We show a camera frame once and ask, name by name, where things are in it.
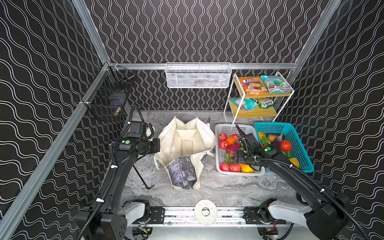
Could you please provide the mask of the pink dragon fruit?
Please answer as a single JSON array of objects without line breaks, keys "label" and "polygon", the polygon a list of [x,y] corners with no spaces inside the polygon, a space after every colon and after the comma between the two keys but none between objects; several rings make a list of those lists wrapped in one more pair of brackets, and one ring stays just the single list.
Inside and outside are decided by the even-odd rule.
[{"label": "pink dragon fruit", "polygon": [[237,151],[237,150],[240,150],[242,148],[241,146],[241,143],[240,142],[234,142],[232,145],[229,145],[227,150],[229,151]]}]

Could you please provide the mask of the purple eggplant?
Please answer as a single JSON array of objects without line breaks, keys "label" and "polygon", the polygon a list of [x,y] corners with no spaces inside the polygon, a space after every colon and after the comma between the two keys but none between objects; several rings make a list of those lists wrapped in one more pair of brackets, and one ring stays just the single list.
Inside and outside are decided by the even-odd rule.
[{"label": "purple eggplant", "polygon": [[273,146],[275,147],[275,148],[277,148],[277,149],[279,149],[280,148],[280,145],[281,145],[281,143],[282,143],[282,141],[283,141],[283,138],[284,138],[284,135],[283,134],[280,134],[280,135],[278,135],[276,138],[275,138],[275,140],[273,141]]}]

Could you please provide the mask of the red apple front left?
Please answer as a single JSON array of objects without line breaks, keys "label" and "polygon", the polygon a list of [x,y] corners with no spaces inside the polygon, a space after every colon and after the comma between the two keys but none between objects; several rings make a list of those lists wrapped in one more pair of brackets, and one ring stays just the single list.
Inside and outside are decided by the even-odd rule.
[{"label": "red apple front left", "polygon": [[230,165],[227,163],[220,164],[220,170],[223,172],[229,172],[230,171]]}]

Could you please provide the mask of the white round disc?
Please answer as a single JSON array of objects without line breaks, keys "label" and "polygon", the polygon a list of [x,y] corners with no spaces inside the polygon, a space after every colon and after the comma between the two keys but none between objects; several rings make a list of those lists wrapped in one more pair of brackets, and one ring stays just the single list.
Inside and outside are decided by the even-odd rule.
[{"label": "white round disc", "polygon": [[213,225],[218,217],[218,209],[210,200],[200,200],[194,207],[197,222],[203,226]]}]

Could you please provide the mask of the black hex key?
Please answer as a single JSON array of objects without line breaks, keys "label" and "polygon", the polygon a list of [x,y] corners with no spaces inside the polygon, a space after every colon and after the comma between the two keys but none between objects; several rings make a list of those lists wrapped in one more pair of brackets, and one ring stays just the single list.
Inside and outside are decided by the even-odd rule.
[{"label": "black hex key", "polygon": [[133,168],[134,168],[135,172],[137,173],[138,177],[140,178],[140,180],[142,181],[142,183],[144,184],[145,188],[146,188],[147,190],[151,190],[155,185],[151,185],[151,186],[149,186],[149,185],[145,182],[145,180],[143,179],[142,175],[140,174],[140,172],[138,171],[138,169],[136,168],[135,165],[133,165]]}]

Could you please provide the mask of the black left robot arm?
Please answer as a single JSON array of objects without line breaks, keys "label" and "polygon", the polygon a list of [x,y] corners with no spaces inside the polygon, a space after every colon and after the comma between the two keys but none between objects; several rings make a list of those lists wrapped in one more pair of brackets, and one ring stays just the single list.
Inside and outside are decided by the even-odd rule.
[{"label": "black left robot arm", "polygon": [[120,213],[120,199],[134,164],[160,151],[160,139],[120,138],[109,146],[111,164],[99,193],[87,210],[79,211],[77,240],[131,240],[128,220]]}]

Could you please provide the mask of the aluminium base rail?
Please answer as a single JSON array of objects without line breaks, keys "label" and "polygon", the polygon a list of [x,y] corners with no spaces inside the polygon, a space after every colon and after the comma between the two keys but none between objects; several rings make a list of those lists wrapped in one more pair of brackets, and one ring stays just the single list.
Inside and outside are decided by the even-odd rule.
[{"label": "aluminium base rail", "polygon": [[251,228],[275,231],[279,227],[309,229],[305,214],[307,206],[284,204],[280,201],[265,207],[217,207],[210,201],[200,201],[194,207],[150,207],[144,220],[129,220],[125,240],[149,239],[155,227],[170,228]]}]

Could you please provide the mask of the yellow potato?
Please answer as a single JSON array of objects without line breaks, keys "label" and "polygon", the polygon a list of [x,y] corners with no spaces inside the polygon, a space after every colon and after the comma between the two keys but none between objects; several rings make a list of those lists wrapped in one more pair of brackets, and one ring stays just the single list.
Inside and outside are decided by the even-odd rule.
[{"label": "yellow potato", "polygon": [[300,163],[297,158],[289,158],[289,161],[294,164],[297,168],[300,168]]}]

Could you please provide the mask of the red apple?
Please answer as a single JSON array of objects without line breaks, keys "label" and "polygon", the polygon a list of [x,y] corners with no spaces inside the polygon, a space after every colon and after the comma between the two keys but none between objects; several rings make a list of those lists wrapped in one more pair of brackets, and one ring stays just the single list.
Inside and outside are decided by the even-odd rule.
[{"label": "red apple", "polygon": [[220,164],[220,170],[223,172],[229,172],[230,171],[230,165],[227,163]]},{"label": "red apple", "polygon": [[228,138],[227,134],[225,134],[225,133],[219,134],[219,141],[226,141],[227,138]]},{"label": "red apple", "polygon": [[241,167],[238,164],[230,164],[229,166],[230,172],[239,173],[242,171]]},{"label": "red apple", "polygon": [[226,140],[221,140],[219,142],[219,148],[222,150],[226,150],[228,148],[229,144]]}]

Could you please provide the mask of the cream canvas grocery bag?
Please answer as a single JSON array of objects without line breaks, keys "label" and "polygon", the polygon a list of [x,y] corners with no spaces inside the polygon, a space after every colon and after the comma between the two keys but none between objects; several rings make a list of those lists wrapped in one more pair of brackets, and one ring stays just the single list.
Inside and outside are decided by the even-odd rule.
[{"label": "cream canvas grocery bag", "polygon": [[157,170],[167,172],[175,190],[199,190],[200,176],[217,143],[210,120],[194,118],[184,123],[174,117],[159,139],[160,151],[154,155]]}]

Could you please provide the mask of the yellow corn cob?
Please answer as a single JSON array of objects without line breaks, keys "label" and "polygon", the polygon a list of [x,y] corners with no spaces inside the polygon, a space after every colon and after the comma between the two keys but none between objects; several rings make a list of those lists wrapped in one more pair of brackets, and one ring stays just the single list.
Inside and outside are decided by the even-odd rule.
[{"label": "yellow corn cob", "polygon": [[263,132],[258,131],[258,135],[260,140],[265,140],[267,138]]}]

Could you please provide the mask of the yellow mango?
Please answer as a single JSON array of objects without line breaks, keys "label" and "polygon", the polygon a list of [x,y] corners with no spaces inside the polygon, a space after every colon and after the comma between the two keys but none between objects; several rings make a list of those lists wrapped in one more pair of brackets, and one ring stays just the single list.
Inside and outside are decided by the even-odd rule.
[{"label": "yellow mango", "polygon": [[254,170],[249,165],[239,164],[239,166],[241,168],[242,173],[253,173],[254,172]]}]

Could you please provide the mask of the white plastic fruit basket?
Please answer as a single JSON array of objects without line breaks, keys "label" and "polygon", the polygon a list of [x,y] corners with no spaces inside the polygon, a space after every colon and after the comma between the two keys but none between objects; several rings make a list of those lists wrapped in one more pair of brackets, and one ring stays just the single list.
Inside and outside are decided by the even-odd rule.
[{"label": "white plastic fruit basket", "polygon": [[217,171],[224,175],[243,177],[264,175],[265,168],[255,167],[252,169],[242,159],[244,150],[238,141],[239,130],[242,130],[246,135],[258,136],[255,128],[250,125],[218,124],[215,126]]}]

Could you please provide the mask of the red apple back left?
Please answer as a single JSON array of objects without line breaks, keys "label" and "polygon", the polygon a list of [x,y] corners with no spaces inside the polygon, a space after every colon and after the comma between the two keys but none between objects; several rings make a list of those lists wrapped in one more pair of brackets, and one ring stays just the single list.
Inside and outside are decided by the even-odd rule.
[{"label": "red apple back left", "polygon": [[226,141],[227,138],[228,138],[227,134],[225,134],[225,133],[219,134],[219,141]]}]

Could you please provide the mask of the red tomato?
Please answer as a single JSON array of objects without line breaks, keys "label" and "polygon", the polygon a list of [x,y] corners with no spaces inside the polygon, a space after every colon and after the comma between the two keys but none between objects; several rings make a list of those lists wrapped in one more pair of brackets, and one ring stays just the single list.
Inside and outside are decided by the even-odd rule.
[{"label": "red tomato", "polygon": [[281,151],[288,153],[292,150],[292,144],[288,140],[282,140],[279,148]]}]

